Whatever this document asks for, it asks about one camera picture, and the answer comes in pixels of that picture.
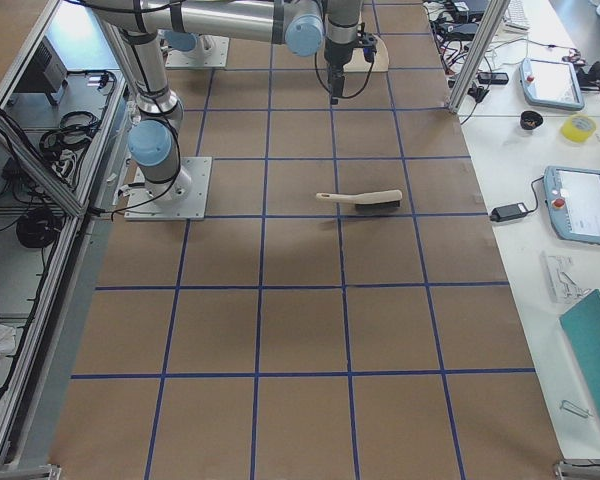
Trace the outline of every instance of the small black bowl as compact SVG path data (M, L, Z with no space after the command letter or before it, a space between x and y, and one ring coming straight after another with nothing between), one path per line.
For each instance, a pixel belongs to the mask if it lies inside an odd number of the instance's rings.
M542 125L544 119L542 115L533 110L525 110L520 114L520 126L523 130L533 130Z

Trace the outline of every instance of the yellow round object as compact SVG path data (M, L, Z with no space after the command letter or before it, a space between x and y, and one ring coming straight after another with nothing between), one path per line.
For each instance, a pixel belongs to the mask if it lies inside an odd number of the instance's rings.
M560 132L572 142L582 143L596 131L596 122L586 115L571 115L562 125Z

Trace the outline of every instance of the gray floor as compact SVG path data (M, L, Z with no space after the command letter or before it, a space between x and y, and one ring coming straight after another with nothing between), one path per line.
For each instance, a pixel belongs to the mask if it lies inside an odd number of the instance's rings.
M600 60L600 18L589 0L550 0L587 63Z

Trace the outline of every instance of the metal mounting plate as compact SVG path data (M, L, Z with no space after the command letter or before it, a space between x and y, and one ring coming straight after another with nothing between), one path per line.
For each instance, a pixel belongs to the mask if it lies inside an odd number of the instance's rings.
M169 204L150 202L125 212L127 220L163 221L163 220L202 220L207 206L209 178L211 177L211 157L183 157L182 168L191 175L191 187L181 200ZM144 175L138 169L134 182L144 182ZM129 205L137 205L150 200L144 189L131 191Z
M213 36L215 48L204 58L190 58L182 52L169 52L165 66L169 70L196 70L201 68L225 68L229 55L229 39Z

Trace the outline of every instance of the white table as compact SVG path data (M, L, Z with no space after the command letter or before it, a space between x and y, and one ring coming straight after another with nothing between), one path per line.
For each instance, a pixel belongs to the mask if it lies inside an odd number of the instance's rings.
M532 25L530 39L571 45L548 0L524 0L524 6ZM496 41L515 37L503 34ZM496 51L498 65L519 62L527 56L524 41ZM566 53L564 49L529 45L528 56L560 59ZM506 65L498 69L509 73L509 84L492 86L473 118L463 126L489 211L520 201L531 208L534 198L530 182L540 177L547 165L600 169L600 94L587 93L581 112L595 117L598 129L585 143L575 144L559 131L571 112L530 107L524 100L517 68ZM460 114L467 115L473 106L473 99L467 97ZM519 126L523 110L540 112L544 124L532 132L523 131ZM558 239L544 206L542 186L536 185L536 189L540 197L538 211L519 221L494 224L494 233L562 454L565 458L600 459L598 418L585 419L560 408L567 400L595 415L594 403L559 323L559 316L570 305L553 301L541 258L543 252L571 257L574 267L569 273L576 283L600 289L600 246Z

